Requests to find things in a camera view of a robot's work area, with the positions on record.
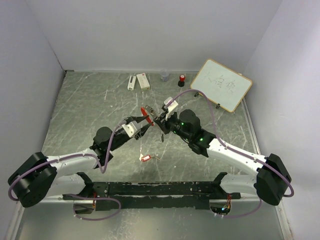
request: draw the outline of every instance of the whiteboard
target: whiteboard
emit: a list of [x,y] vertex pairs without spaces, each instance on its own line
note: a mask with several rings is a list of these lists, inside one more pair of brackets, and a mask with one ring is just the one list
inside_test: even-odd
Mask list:
[[235,71],[208,59],[198,72],[191,88],[203,92],[210,101],[232,113],[244,98],[252,81]]

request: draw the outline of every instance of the wooden whiteboard frame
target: wooden whiteboard frame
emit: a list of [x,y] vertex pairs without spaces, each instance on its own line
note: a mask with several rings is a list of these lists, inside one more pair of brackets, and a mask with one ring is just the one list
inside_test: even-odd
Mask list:
[[[237,74],[238,76],[243,77],[244,79],[249,80],[249,82],[250,82],[250,86],[248,87],[248,89],[246,90],[246,92],[245,92],[244,95],[241,97],[241,99],[239,100],[239,102],[237,103],[237,105],[235,106],[235,108],[234,108],[233,110],[230,111],[230,110],[224,108],[223,106],[220,106],[221,108],[223,108],[223,109],[226,110],[227,112],[233,113],[233,112],[237,109],[238,105],[241,103],[242,99],[244,99],[244,97],[245,97],[245,95],[247,94],[247,92],[249,91],[249,89],[251,88],[251,86],[252,86],[252,84],[253,84],[253,83],[252,83],[252,80],[249,79],[249,78],[247,78],[247,77],[245,77],[245,76],[242,76],[241,74],[239,74],[239,73],[233,71],[232,69],[230,69],[230,68],[222,65],[221,63],[219,63],[219,62],[217,62],[217,61],[215,61],[215,60],[213,60],[213,59],[211,59],[211,58],[208,58],[208,59],[205,61],[205,63],[203,64],[203,66],[201,67],[201,69],[198,71],[198,73],[197,73],[197,75],[195,76],[195,78],[193,79],[192,83],[190,84],[190,88],[191,88],[191,89],[195,89],[195,88],[192,88],[192,84],[194,83],[194,81],[195,81],[196,78],[198,77],[199,73],[201,72],[201,70],[204,68],[204,66],[206,65],[206,63],[207,63],[209,60],[211,60],[212,62],[214,62],[214,63],[216,63],[216,64],[219,64],[220,66],[222,66],[222,67],[224,67],[224,68],[226,68],[226,69],[228,69],[228,70],[230,70],[231,72]],[[210,99],[209,97],[208,97],[208,99],[209,99],[211,102],[213,102],[214,104],[218,104],[218,102],[213,101],[213,100]]]

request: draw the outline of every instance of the red clip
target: red clip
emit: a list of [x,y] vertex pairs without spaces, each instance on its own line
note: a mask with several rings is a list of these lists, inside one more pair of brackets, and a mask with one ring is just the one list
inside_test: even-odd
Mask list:
[[[143,106],[140,108],[140,110],[141,110],[141,113],[142,113],[143,116],[147,116],[147,115],[148,115],[146,109],[145,109]],[[155,124],[152,122],[152,120],[151,120],[151,118],[150,118],[149,116],[146,118],[146,121],[147,121],[148,123],[150,123],[151,126],[154,126],[154,125],[155,125]]]
[[150,155],[145,155],[141,158],[141,162],[149,161],[152,157]]

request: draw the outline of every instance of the scratched metal surface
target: scratched metal surface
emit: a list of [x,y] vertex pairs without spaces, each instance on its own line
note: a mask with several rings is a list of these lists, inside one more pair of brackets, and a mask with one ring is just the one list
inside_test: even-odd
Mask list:
[[[168,96],[188,89],[195,74],[186,75],[186,86],[177,86],[179,74],[169,82],[161,82],[158,74],[147,74],[151,90],[128,91],[128,73],[68,72],[58,96],[50,127],[43,146],[46,155],[63,155],[80,151],[92,144],[102,126],[114,128],[125,116],[140,116],[146,104],[156,111]],[[179,100],[179,111],[192,109],[201,125],[212,130],[208,106],[202,97],[187,93]],[[245,112],[240,105],[234,113],[214,110],[221,137],[245,150],[254,151]],[[140,162],[142,154],[158,155],[161,160]],[[157,127],[151,128],[142,140],[131,140],[114,151],[106,174],[92,170],[94,181],[209,181],[220,172],[241,174],[218,159],[193,153],[176,135],[165,136]],[[258,202],[234,202],[232,213],[251,211]],[[100,218],[107,212],[89,216]],[[69,203],[39,203],[25,209],[17,240],[280,240],[283,235],[276,209],[263,204],[250,216],[239,219],[218,219],[207,210],[193,208],[123,209],[111,219],[99,222],[81,221],[73,217]]]
[[[233,202],[233,213],[247,213],[258,202]],[[102,218],[110,212],[96,212]],[[193,208],[126,209],[104,221],[73,217],[72,204],[40,203],[24,210],[16,240],[283,240],[274,206],[255,214],[220,219]]]
[[[149,105],[161,111],[164,100],[189,88],[196,74],[186,75],[180,88],[179,74],[162,82],[157,73],[147,74],[151,89],[141,91],[138,81],[128,91],[129,73],[68,72],[59,93],[43,146],[45,155],[55,156],[88,148],[96,131],[103,126],[113,129],[126,116],[141,116],[140,107]],[[206,101],[189,92],[178,99],[179,112],[193,110],[204,129],[212,132],[212,120]],[[214,109],[217,129],[227,142],[253,152],[253,144],[240,105],[234,113]],[[156,155],[161,160],[139,161],[140,154]],[[175,134],[165,135],[151,127],[140,139],[132,139],[114,151],[104,175],[99,169],[88,171],[94,181],[210,181],[220,172],[241,174],[235,167],[219,160],[193,153]]]

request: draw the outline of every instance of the cable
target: cable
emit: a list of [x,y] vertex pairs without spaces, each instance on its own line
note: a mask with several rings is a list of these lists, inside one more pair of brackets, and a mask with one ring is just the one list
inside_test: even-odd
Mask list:
[[121,210],[121,203],[118,199],[115,199],[115,198],[111,198],[111,197],[82,197],[82,196],[77,196],[75,194],[67,194],[68,196],[70,197],[73,197],[73,198],[76,198],[76,199],[81,199],[81,200],[96,200],[96,199],[99,199],[99,200],[109,200],[109,201],[113,201],[113,202],[116,202],[118,204],[118,209],[116,212],[108,215],[108,216],[105,216],[105,217],[101,217],[101,218],[87,218],[87,217],[81,217],[79,216],[78,214],[76,214],[76,209],[75,209],[75,206],[73,206],[73,214],[76,218],[80,219],[80,220],[86,220],[86,221],[102,221],[102,220],[106,220],[106,219],[110,219],[112,218],[113,216],[117,215],[120,210]]
[[[112,131],[112,134],[110,136],[110,139],[109,139],[109,143],[108,143],[108,147],[107,147],[107,150],[106,150],[106,155],[105,155],[105,164],[104,164],[104,167],[101,166],[101,163],[99,161],[99,159],[97,158],[96,155],[94,154],[91,154],[91,153],[76,153],[76,154],[71,154],[71,155],[68,155],[68,156],[64,156],[64,157],[61,157],[59,159],[53,159],[53,160],[50,160],[50,161],[46,161],[44,163],[41,163],[31,169],[29,169],[28,171],[24,172],[23,174],[21,174],[19,177],[17,177],[13,182],[12,184],[10,185],[9,189],[8,189],[8,196],[11,200],[17,202],[19,201],[18,198],[15,198],[13,195],[12,195],[12,191],[14,189],[14,187],[16,186],[16,184],[21,180],[23,179],[25,176],[29,175],[30,173],[32,173],[33,171],[36,171],[40,168],[42,168],[43,166],[46,166],[46,165],[50,165],[50,164],[53,164],[53,163],[57,163],[57,162],[60,162],[60,161],[65,161],[65,160],[68,160],[68,159],[73,159],[73,158],[77,158],[77,157],[92,157],[96,160],[96,163],[97,165],[99,166],[99,169],[101,171],[102,174],[104,174],[107,170],[107,165],[108,165],[108,159],[109,159],[109,155],[110,155],[110,149],[111,149],[111,145],[112,145],[112,141],[114,139],[114,136],[115,136],[115,133],[116,131],[118,130],[118,128],[121,127],[122,124],[126,124],[126,121],[121,121],[116,127],[115,129]],[[91,219],[91,218],[86,218],[86,217],[80,217],[76,214],[76,210],[75,210],[75,207],[73,206],[73,213],[75,214],[75,216],[78,218],[78,219],[82,219],[82,220],[87,220],[87,221],[99,221],[99,220],[105,220],[105,219],[109,219],[111,217],[113,217],[114,215],[118,214],[120,212],[120,209],[121,209],[121,203],[115,199],[115,198],[110,198],[110,197],[92,197],[92,198],[83,198],[83,197],[80,197],[80,196],[77,196],[77,195],[74,195],[74,194],[68,194],[69,196],[72,196],[74,198],[78,198],[78,199],[88,199],[88,200],[110,200],[110,201],[114,201],[116,203],[119,204],[119,208],[118,208],[118,211],[107,216],[107,217],[103,217],[103,218],[97,218],[97,219]]]
[[126,121],[121,121],[119,122],[119,124],[115,127],[115,129],[113,130],[113,132],[111,133],[111,136],[110,136],[110,139],[109,139],[109,143],[108,143],[108,148],[106,150],[106,155],[105,155],[105,164],[104,164],[104,168],[103,169],[100,169],[101,170],[101,173],[104,174],[107,170],[107,165],[108,165],[108,160],[109,160],[109,155],[110,155],[110,149],[111,149],[111,144],[112,144],[112,141],[114,139],[114,136],[115,136],[115,133],[116,131],[118,130],[118,128],[120,128],[123,124],[126,124],[127,122]]
[[261,161],[261,160],[259,160],[259,159],[254,158],[254,157],[251,156],[251,155],[245,154],[245,153],[243,153],[243,152],[241,152],[241,151],[238,151],[238,150],[236,150],[236,149],[234,149],[234,148],[232,148],[232,147],[227,146],[227,145],[222,141],[222,139],[221,139],[220,136],[218,135],[218,130],[217,130],[217,125],[216,125],[216,123],[215,123],[215,116],[214,116],[214,110],[213,110],[213,108],[212,108],[212,104],[211,104],[210,100],[207,98],[207,96],[206,96],[202,91],[199,91],[199,90],[197,90],[197,89],[188,89],[188,90],[185,90],[185,91],[183,91],[183,92],[180,92],[177,96],[175,96],[173,99],[171,99],[171,100],[164,106],[164,108],[167,109],[168,106],[169,106],[171,103],[173,103],[178,97],[180,97],[181,95],[183,95],[183,94],[185,94],[185,93],[188,93],[188,92],[198,92],[198,93],[200,93],[201,95],[203,95],[203,97],[206,99],[206,102],[207,102],[207,104],[208,104],[208,106],[209,106],[209,109],[210,109],[211,118],[212,118],[213,131],[214,131],[214,134],[215,134],[216,138],[218,139],[219,143],[220,143],[223,147],[225,147],[225,148],[227,148],[227,149],[229,149],[229,150],[231,150],[231,151],[233,151],[233,152],[235,152],[235,153],[237,153],[237,154],[239,154],[239,155],[242,155],[242,156],[244,156],[244,157],[246,157],[246,158],[248,158],[248,159],[251,159],[251,160],[253,160],[253,161],[256,161],[256,162],[262,164],[263,166],[267,167],[267,168],[270,169],[272,172],[274,172],[275,174],[277,174],[277,175],[285,182],[285,184],[287,184],[287,186],[289,187],[289,189],[290,189],[290,191],[291,191],[290,194],[285,194],[285,195],[283,195],[283,196],[286,197],[286,198],[291,198],[291,197],[293,197],[293,195],[295,194],[294,188],[292,187],[292,185],[290,184],[290,182],[288,181],[288,179],[286,179],[286,178],[285,178],[280,172],[278,172],[275,168],[273,168],[273,167],[270,166],[269,164],[267,164],[267,163],[265,163],[265,162],[263,162],[263,161]]
[[231,215],[231,216],[230,216],[230,215],[225,215],[225,216],[221,215],[221,218],[224,218],[224,219],[238,219],[238,218],[242,218],[242,217],[248,216],[248,215],[250,215],[250,214],[253,214],[253,213],[255,213],[256,211],[258,211],[259,208],[260,208],[261,205],[262,205],[262,200],[261,200],[261,198],[259,198],[259,200],[260,200],[259,205],[258,205],[255,209],[253,209],[252,211],[246,212],[246,213],[244,213],[244,214],[239,214],[239,215]]

